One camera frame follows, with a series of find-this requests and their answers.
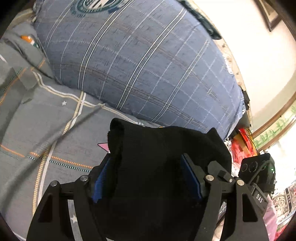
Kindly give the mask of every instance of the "gray bedsheet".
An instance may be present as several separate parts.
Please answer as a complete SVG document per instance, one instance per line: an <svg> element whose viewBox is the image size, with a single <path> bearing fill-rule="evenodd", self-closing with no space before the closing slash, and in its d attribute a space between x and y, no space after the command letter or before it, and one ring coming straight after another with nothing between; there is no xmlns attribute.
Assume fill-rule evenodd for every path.
<svg viewBox="0 0 296 241"><path fill-rule="evenodd" d="M36 37L24 23L0 41L0 212L20 240L52 180L75 181L101 163L113 118L158 127L57 84L42 51L19 37L28 34ZM69 211L80 241L73 201Z"/></svg>
<svg viewBox="0 0 296 241"><path fill-rule="evenodd" d="M243 96L221 52L176 0L37 0L35 29L59 83L124 113L225 139Z"/></svg>

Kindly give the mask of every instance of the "orange stripe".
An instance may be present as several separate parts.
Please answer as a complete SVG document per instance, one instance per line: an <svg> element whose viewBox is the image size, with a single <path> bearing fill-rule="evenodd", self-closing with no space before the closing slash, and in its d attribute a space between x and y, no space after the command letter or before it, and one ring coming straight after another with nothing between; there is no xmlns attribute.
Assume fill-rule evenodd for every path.
<svg viewBox="0 0 296 241"><path fill-rule="evenodd" d="M36 211L36 208L37 208L37 193L38 193L38 188L39 188L39 181L40 181L40 177L41 177L41 174L42 174L42 170L43 170L43 166L44 166L44 163L45 163L45 159L47 158L47 155L48 155L48 149L45 151L45 153L43 154L43 157L41 159L41 162L40 162L40 165L39 165L39 168L38 168L38 173L37 173L37 178L36 178L36 182L35 182L35 187L34 187L34 194L33 194L33 203L32 203L32 213L34 215L35 211Z"/></svg>
<svg viewBox="0 0 296 241"><path fill-rule="evenodd" d="M37 67L38 67L38 68L41 68L42 65L44 64L44 62L45 62L45 58L43 58L42 62L41 62Z"/></svg>
<svg viewBox="0 0 296 241"><path fill-rule="evenodd" d="M23 71L11 82L11 84L7 87L4 95L2 96L1 100L0 100L0 105L3 103L7 92L9 91L9 89L15 84L15 82L24 74L24 72L27 70L27 68L23 69Z"/></svg>
<svg viewBox="0 0 296 241"><path fill-rule="evenodd" d="M0 146L1 146L4 150L6 150L6 151L9 151L9 152L11 152L11 153L13 153L13 154L16 154L16 155L18 155L18 156L20 156L20 157L25 157L24 155L22 155L22 154L20 154L20 153L18 153L18 152L16 152L16 151L10 150L10 149L8 149L7 147L5 147L5 146L3 146L3 145L0 145ZM35 157L40 157L40 155L37 154L37 153L35 153L35 152L30 152L30 154L33 155L33 156L35 156ZM72 165L76 165L76 166L79 166L79 167L85 167L85 168L90 168L90 169L93 168L92 166L88 166L88 165L84 165L84 164L80 164L80 163L76 163L76 162L72 162L72 161L64 160L64 159L61 159L61 158L56 157L56 156L52 156L52 158L53 158L53 159L56 159L56 160L59 160L59 161L62 161L62 162L65 162L65 163L69 163L69 164L72 164Z"/></svg>
<svg viewBox="0 0 296 241"><path fill-rule="evenodd" d="M80 164L80 163L76 163L76 162L72 162L72 161L68 161L68 160L64 160L64 159L61 159L59 157L56 157L56 156L52 156L53 159L56 159L56 160L59 160L59 161L62 161L62 162L65 162L65 163L69 163L69 164L72 164L72 165L76 165L76 166L79 166L79 167L86 167L86 168L90 168L92 169L93 167L91 166L87 166L87 165L84 165L84 164Z"/></svg>
<svg viewBox="0 0 296 241"><path fill-rule="evenodd" d="M9 152L11 152L11 153L13 153L13 154L16 154L16 155L18 155L18 156L20 156L20 157L25 157L24 155L22 155L22 154L20 154L20 153L18 153L18 152L16 152L16 151L13 151L13 150L10 150L10 149L8 149L7 147L5 147L5 146L3 146L3 145L0 145L4 150L6 150L6 151L9 151Z"/></svg>
<svg viewBox="0 0 296 241"><path fill-rule="evenodd" d="M43 58L42 62L38 65L38 68L41 68L42 65L45 63L45 58ZM27 70L28 68L25 68L23 69L23 71L11 82L11 84L7 87L4 95L2 96L1 100L0 100L0 105L2 105L6 95L7 95L7 92L10 90L10 88L16 83L16 81L21 78L21 76L24 74L24 72Z"/></svg>

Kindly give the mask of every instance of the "wall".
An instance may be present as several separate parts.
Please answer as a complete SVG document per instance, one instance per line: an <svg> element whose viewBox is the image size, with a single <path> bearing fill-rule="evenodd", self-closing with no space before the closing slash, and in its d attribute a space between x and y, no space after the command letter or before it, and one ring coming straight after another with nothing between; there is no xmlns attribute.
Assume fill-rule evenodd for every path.
<svg viewBox="0 0 296 241"><path fill-rule="evenodd" d="M291 80L296 69L296 42L282 21L269 32L254 0L193 1L232 51L251 100L256 130L296 92Z"/></svg>

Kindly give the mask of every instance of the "dark blanket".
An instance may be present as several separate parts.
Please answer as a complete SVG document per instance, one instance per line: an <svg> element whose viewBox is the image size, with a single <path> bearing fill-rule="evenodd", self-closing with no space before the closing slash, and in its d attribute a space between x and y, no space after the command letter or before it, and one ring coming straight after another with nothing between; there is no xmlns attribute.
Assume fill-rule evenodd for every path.
<svg viewBox="0 0 296 241"><path fill-rule="evenodd" d="M215 129L149 128L113 119L111 159L96 216L112 240L188 240L202 218L180 173L188 153L205 171L211 161L231 171L231 157Z"/></svg>

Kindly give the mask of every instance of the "red bag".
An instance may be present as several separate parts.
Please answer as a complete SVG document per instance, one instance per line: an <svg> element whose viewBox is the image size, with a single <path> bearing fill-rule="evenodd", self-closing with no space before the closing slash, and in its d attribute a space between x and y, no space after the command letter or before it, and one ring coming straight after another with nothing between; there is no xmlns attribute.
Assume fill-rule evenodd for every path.
<svg viewBox="0 0 296 241"><path fill-rule="evenodd" d="M233 156L233 162L237 162L238 164L241 164L244 158L253 156L251 153L244 152L240 147L239 142L235 139L231 141L231 152Z"/></svg>

